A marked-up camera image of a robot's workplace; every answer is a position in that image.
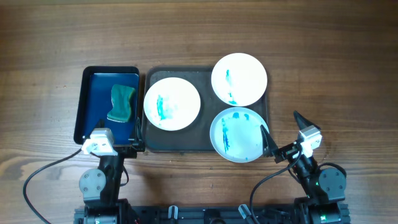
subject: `dark gray tray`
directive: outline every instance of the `dark gray tray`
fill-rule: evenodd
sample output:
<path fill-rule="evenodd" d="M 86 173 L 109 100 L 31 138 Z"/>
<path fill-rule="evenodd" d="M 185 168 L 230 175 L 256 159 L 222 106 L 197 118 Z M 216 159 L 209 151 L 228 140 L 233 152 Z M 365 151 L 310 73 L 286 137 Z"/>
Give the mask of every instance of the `dark gray tray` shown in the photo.
<path fill-rule="evenodd" d="M 210 126 L 214 118 L 221 111 L 232 106 L 222 102 L 214 93 L 211 86 L 211 71 L 213 67 L 197 66 L 159 66 L 148 71 L 145 82 L 145 94 L 157 81 L 178 77 L 192 83 L 198 90 L 201 100 L 197 118 L 186 128 L 178 131 L 164 131 L 148 122 L 146 115 L 142 115 L 142 135 L 146 148 L 151 152 L 213 152 L 210 141 Z M 247 106 L 264 118 L 268 124 L 267 94 L 260 100 Z"/>

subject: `sponge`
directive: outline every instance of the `sponge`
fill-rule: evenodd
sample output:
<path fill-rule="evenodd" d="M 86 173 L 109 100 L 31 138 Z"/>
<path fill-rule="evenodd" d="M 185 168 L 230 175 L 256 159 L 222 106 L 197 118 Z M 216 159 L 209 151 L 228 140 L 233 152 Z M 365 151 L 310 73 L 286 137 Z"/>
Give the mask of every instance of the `sponge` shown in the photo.
<path fill-rule="evenodd" d="M 132 96 L 136 92 L 135 88 L 115 84 L 112 86 L 111 98 L 113 109 L 108 113 L 108 119 L 117 122 L 128 122 L 131 119 Z"/>

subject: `wood grain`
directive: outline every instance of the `wood grain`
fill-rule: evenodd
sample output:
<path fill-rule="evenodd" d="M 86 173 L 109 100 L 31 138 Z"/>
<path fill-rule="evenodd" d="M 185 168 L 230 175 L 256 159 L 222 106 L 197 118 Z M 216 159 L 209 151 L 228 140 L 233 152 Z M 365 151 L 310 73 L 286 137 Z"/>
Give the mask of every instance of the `wood grain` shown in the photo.
<path fill-rule="evenodd" d="M 73 142 L 82 71 L 89 65 L 214 65 L 245 52 L 265 66 L 277 144 L 297 136 L 298 110 L 322 127 L 318 161 L 348 172 L 353 223 L 398 220 L 398 8 L 392 1 L 266 1 L 0 7 L 0 223 L 40 223 L 22 198 L 36 169 Z M 31 181 L 28 195 L 53 223 L 83 205 L 83 154 Z M 139 154 L 127 160 L 133 205 L 239 205 L 286 164 L 234 164 L 217 154 Z M 256 203 L 292 202 L 288 174 Z"/>
<path fill-rule="evenodd" d="M 4 6 L 43 6 L 60 4 L 126 4 L 126 3 L 162 3 L 162 2 L 240 2 L 240 0 L 0 0 Z"/>

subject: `blue residue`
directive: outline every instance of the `blue residue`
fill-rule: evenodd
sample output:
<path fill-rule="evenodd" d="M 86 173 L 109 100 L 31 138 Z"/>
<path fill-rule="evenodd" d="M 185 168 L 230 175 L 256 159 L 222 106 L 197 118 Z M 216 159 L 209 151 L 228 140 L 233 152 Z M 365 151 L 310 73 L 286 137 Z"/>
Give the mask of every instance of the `blue residue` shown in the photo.
<path fill-rule="evenodd" d="M 232 115 L 232 118 L 239 118 L 239 113 L 235 112 L 234 115 Z"/>
<path fill-rule="evenodd" d="M 171 115 L 172 110 L 166 105 L 164 105 L 164 99 L 162 96 L 158 95 L 157 97 L 157 114 L 160 117 L 160 120 L 164 120 L 164 119 L 170 119 L 173 118 L 173 116 Z"/>
<path fill-rule="evenodd" d="M 229 69 L 226 71 L 225 79 L 228 82 L 228 84 L 231 86 L 232 85 L 232 80 L 231 80 L 231 75 L 229 75 Z"/>
<path fill-rule="evenodd" d="M 229 74 L 229 69 L 226 71 L 225 80 L 228 82 L 229 86 L 232 87 L 232 79 L 231 79 L 231 75 Z M 236 101 L 234 100 L 232 93 L 229 92 L 228 95 L 229 95 L 229 97 L 231 97 L 231 100 L 229 101 L 229 103 L 231 103 L 232 105 L 235 105 Z"/>
<path fill-rule="evenodd" d="M 226 153 L 226 151 L 229 150 L 229 143 L 228 143 L 228 137 L 226 135 L 226 132 L 228 131 L 228 128 L 225 125 L 224 118 L 221 119 L 221 124 L 223 125 L 223 141 L 224 141 L 224 149 L 225 149 L 225 153 Z"/>
<path fill-rule="evenodd" d="M 157 106 L 157 114 L 160 116 L 160 120 L 162 121 L 163 119 L 166 119 L 163 111 L 163 97 L 160 95 L 157 97 L 156 106 Z"/>

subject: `dirty plate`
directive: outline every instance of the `dirty plate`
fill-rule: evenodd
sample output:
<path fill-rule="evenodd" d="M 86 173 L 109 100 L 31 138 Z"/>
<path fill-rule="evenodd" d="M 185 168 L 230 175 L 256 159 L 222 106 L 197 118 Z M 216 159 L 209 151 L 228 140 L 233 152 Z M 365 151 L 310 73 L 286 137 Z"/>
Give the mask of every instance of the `dirty plate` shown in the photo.
<path fill-rule="evenodd" d="M 197 89 L 182 78 L 165 78 L 153 84 L 144 98 L 144 112 L 156 127 L 176 131 L 187 127 L 198 116 Z"/>
<path fill-rule="evenodd" d="M 267 72 L 255 57 L 235 53 L 219 60 L 211 73 L 214 92 L 231 106 L 255 103 L 267 88 Z"/>
<path fill-rule="evenodd" d="M 228 108 L 219 113 L 210 127 L 210 140 L 216 151 L 232 162 L 251 162 L 262 156 L 260 125 L 268 126 L 253 110 Z"/>

